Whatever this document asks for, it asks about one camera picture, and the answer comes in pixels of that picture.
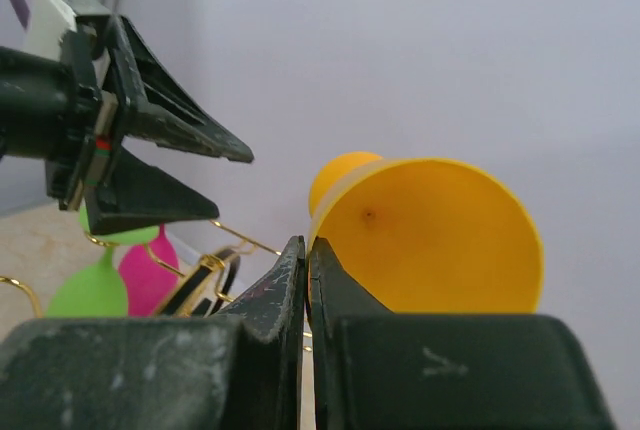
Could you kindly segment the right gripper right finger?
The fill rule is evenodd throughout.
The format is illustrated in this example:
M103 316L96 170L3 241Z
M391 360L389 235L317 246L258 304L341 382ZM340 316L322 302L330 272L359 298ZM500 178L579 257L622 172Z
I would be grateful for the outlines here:
M308 256L320 429L612 429L583 348L539 314L406 314L325 239Z

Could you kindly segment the green wine glass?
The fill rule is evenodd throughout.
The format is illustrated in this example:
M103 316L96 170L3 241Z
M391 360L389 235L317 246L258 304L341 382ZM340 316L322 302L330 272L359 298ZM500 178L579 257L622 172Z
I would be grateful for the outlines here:
M114 265L115 249L150 243L159 235L159 227L94 236L89 230L85 206L79 210L78 221L85 237L103 250L102 255L65 280L52 297L45 316L126 317L129 299L124 280Z

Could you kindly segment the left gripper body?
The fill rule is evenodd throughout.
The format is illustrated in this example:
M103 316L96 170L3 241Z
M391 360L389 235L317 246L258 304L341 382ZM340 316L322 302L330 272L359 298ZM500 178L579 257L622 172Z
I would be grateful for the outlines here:
M46 193L76 210L101 184L118 141L118 99L102 90L94 62L110 50L107 16L75 19L54 39L56 60L1 49L1 155L45 163Z

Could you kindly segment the orange wine glass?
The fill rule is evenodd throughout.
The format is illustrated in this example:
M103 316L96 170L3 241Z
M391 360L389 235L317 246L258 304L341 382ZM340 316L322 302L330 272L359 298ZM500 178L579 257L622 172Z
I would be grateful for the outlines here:
M351 152L309 190L311 243L402 313L533 313L544 249L526 207L497 178L457 160Z

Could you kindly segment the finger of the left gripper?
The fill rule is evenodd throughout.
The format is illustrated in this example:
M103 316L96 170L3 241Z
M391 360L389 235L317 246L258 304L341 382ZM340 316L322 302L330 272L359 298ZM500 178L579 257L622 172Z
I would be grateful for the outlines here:
M107 31L107 90L118 99L115 135L161 148L251 163L252 150L206 113L174 80L123 16Z
M87 193L87 218L94 235L218 217L214 202L126 150L110 177Z

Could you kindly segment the pink wine glass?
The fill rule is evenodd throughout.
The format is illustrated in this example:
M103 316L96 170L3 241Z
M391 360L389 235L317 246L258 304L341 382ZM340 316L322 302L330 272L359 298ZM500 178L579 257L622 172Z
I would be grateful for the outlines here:
M132 246L118 271L128 294L128 315L147 317L176 287L179 276L156 263L143 245Z

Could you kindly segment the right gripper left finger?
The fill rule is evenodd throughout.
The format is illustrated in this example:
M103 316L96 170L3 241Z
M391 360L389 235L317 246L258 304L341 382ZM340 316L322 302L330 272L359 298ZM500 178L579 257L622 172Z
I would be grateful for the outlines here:
M5 429L296 429L305 243L207 317L40 318L1 345Z

